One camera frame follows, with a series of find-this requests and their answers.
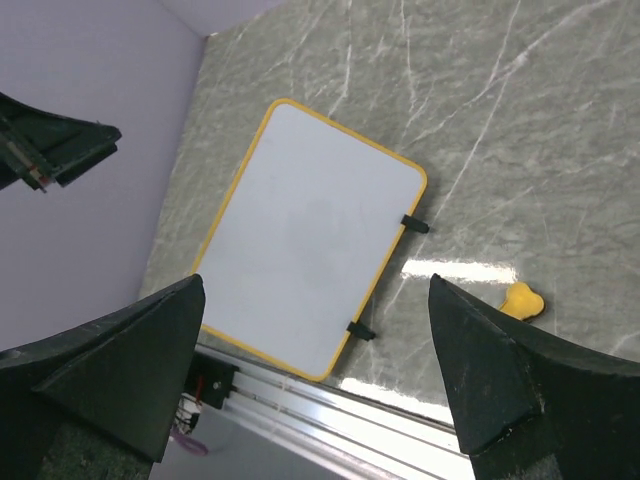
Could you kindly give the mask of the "yellow framed whiteboard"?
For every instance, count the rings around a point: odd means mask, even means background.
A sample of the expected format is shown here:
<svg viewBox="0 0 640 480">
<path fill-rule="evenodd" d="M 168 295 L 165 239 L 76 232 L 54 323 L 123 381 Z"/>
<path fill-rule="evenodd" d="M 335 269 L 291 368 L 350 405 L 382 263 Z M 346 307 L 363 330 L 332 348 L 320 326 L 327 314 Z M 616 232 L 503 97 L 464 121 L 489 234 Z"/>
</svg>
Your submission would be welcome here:
<svg viewBox="0 0 640 480">
<path fill-rule="evenodd" d="M 427 184 L 418 164 L 291 99 L 273 102 L 193 266 L 203 328 L 325 379 Z"/>
</svg>

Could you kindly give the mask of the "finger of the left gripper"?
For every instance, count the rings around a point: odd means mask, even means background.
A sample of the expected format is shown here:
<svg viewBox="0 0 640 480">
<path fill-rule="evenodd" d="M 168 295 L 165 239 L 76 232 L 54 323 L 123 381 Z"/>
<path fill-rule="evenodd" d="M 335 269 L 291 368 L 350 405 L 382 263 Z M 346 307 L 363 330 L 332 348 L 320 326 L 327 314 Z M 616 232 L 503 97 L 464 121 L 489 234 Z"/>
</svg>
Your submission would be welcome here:
<svg viewBox="0 0 640 480">
<path fill-rule="evenodd" d="M 117 151 L 120 130 L 1 96 L 1 187 L 18 180 L 45 191 L 69 185 Z"/>
</svg>

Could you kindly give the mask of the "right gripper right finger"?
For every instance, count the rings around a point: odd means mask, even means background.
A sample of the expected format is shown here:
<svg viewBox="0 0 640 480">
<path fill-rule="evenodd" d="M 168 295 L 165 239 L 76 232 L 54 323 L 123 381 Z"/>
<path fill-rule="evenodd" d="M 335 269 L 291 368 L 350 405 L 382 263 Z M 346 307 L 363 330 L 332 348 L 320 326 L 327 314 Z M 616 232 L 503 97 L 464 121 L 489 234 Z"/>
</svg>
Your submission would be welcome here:
<svg viewBox="0 0 640 480">
<path fill-rule="evenodd" d="M 428 308 L 476 478 L 638 478 L 638 363 L 518 321 L 438 275 Z"/>
</svg>

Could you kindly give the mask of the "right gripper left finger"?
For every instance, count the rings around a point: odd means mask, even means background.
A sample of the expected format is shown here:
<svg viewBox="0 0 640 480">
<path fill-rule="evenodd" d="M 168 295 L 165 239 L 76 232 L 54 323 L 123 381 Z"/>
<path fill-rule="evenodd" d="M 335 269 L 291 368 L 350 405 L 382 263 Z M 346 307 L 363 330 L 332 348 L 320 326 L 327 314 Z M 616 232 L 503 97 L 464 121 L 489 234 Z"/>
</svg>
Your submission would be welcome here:
<svg viewBox="0 0 640 480">
<path fill-rule="evenodd" d="M 192 275 L 3 351 L 2 478 L 148 478 L 165 453 L 204 306 Z"/>
</svg>

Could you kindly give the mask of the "yellow bone-shaped eraser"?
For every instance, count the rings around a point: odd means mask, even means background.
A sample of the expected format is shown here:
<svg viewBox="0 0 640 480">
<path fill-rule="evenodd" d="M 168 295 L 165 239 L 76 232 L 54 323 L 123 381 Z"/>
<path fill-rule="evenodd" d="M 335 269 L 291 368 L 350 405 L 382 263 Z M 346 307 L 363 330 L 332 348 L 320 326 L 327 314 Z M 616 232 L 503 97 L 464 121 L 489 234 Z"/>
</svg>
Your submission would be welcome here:
<svg viewBox="0 0 640 480">
<path fill-rule="evenodd" d="M 505 300 L 499 311 L 519 321 L 530 321 L 545 309 L 544 299 L 528 284 L 516 282 L 507 288 Z"/>
</svg>

